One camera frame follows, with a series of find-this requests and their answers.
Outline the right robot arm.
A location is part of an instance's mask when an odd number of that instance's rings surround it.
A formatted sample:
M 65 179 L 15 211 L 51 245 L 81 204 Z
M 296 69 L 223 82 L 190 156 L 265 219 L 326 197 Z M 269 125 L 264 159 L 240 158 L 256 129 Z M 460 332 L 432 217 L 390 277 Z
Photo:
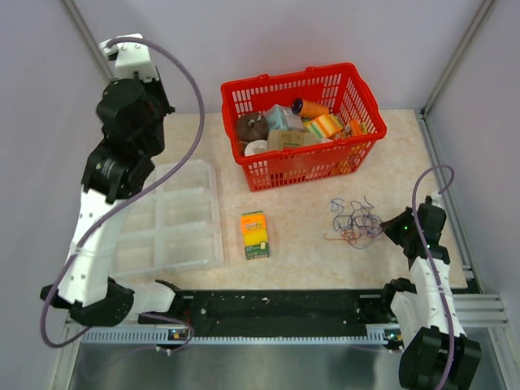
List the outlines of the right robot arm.
M 381 224 L 409 263 L 410 277 L 391 280 L 379 301 L 381 315 L 399 324 L 404 346 L 399 382 L 406 389 L 467 389 L 482 356 L 454 307 L 449 252 L 439 243 L 445 222 L 444 204 L 436 194 L 418 210 L 406 208 Z

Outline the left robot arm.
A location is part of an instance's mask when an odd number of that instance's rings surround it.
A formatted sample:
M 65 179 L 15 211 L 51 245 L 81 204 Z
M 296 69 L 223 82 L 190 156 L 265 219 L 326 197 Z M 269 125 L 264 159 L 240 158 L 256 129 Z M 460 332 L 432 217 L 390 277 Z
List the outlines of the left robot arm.
M 145 307 L 167 322 L 179 320 L 183 301 L 165 284 L 124 287 L 109 273 L 129 209 L 144 188 L 154 156 L 165 148 L 165 117 L 174 112 L 158 74 L 132 71 L 103 90 L 96 114 L 102 140 L 89 154 L 80 181 L 80 212 L 62 279 L 40 298 L 86 327 L 113 327 Z

